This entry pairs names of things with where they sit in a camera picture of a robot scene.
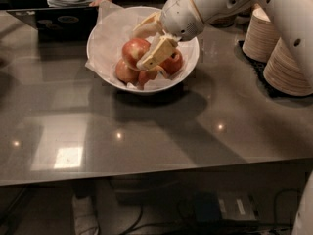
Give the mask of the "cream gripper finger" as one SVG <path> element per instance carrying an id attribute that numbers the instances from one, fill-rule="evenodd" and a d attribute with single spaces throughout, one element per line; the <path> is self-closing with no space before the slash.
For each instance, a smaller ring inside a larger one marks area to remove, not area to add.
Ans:
<path id="1" fill-rule="evenodd" d="M 140 71 L 149 70 L 170 57 L 178 46 L 179 39 L 171 34 L 156 34 L 149 50 L 137 62 Z"/>
<path id="2" fill-rule="evenodd" d="M 152 36 L 164 35 L 164 30 L 160 22 L 161 12 L 153 12 L 137 24 L 132 30 L 132 38 L 148 38 Z"/>

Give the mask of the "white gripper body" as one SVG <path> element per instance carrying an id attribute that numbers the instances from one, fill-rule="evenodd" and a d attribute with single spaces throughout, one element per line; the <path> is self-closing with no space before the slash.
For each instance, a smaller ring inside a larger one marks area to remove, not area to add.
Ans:
<path id="1" fill-rule="evenodd" d="M 167 0 L 159 19 L 163 30 L 180 41 L 190 41 L 204 29 L 193 0 Z"/>

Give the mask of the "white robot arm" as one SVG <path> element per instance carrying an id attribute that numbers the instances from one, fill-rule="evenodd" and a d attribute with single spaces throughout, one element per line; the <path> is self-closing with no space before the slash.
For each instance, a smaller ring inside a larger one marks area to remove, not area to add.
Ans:
<path id="1" fill-rule="evenodd" d="M 154 39 L 136 68 L 143 71 L 159 65 L 180 41 L 195 38 L 207 24 L 251 3 L 265 11 L 313 85 L 313 0 L 167 0 L 160 12 L 149 15 L 132 31 L 134 37 Z"/>

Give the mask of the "person's left hand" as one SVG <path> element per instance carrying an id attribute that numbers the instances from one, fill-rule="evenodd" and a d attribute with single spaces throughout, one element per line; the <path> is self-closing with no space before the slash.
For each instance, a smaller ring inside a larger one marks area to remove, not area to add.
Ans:
<path id="1" fill-rule="evenodd" d="M 89 7 L 99 7 L 99 5 L 104 1 L 108 1 L 112 3 L 112 0 L 94 0 L 89 4 Z"/>

